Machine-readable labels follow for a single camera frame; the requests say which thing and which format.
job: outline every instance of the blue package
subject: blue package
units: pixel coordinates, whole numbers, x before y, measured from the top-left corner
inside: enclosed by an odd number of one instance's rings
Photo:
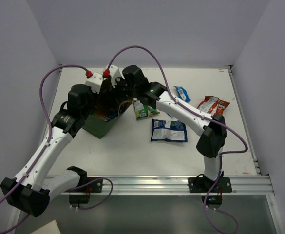
[[[188,142],[186,125],[180,121],[152,119],[151,141]]]
[[[182,99],[185,102],[191,101],[187,91],[183,87],[181,86],[175,86],[175,87],[176,87],[176,90],[177,90],[177,93],[180,99]]]

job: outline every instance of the chip bag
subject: chip bag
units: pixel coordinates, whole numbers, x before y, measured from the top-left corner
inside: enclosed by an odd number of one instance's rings
[[[202,101],[197,107],[200,111],[209,113],[213,116],[217,114],[224,113],[224,110],[229,106],[230,102],[222,101],[215,96],[205,96],[204,101]]]

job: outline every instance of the metal frame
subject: metal frame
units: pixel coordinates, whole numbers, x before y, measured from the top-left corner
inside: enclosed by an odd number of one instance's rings
[[[189,176],[106,176],[113,182],[114,195],[194,195],[190,193]],[[229,176],[233,192],[225,195],[274,195],[268,175]],[[101,195],[108,194],[109,182],[104,181]],[[85,193],[62,193],[63,195],[83,195]]]

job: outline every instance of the gray wall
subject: gray wall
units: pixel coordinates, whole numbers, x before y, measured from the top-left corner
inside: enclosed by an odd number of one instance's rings
[[[56,64],[26,1],[0,1],[0,183],[13,177],[38,146],[45,125],[39,84]],[[57,77],[46,82],[48,106]],[[0,206],[0,231],[10,211],[6,202]]]
[[[285,225],[285,1],[271,0],[234,65],[256,155]]]
[[[106,65],[121,48],[138,44],[164,66],[233,64],[269,0],[27,0],[56,59]],[[119,66],[156,64],[132,50]]]

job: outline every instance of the white table surface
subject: white table surface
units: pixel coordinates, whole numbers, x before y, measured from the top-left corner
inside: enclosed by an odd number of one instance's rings
[[[102,68],[90,70],[102,73]],[[169,68],[164,71],[170,88],[183,86],[194,107],[205,95],[214,95],[230,102],[224,111],[226,124],[247,139],[227,69]],[[143,72],[150,82],[164,84],[159,69],[143,69]],[[85,83],[83,70],[63,69],[51,119],[67,100],[71,87],[79,83]],[[175,120],[164,112],[154,118]],[[88,175],[98,176],[194,176],[203,173],[203,156],[195,148],[199,137],[188,127],[188,143],[150,142],[151,121],[151,118],[137,121],[133,106],[130,106],[102,139],[81,129],[60,154],[49,174],[61,174],[72,165],[84,169]],[[239,139],[228,132],[224,151],[242,148]],[[226,175],[256,175],[250,150],[243,154],[227,155],[223,162]]]

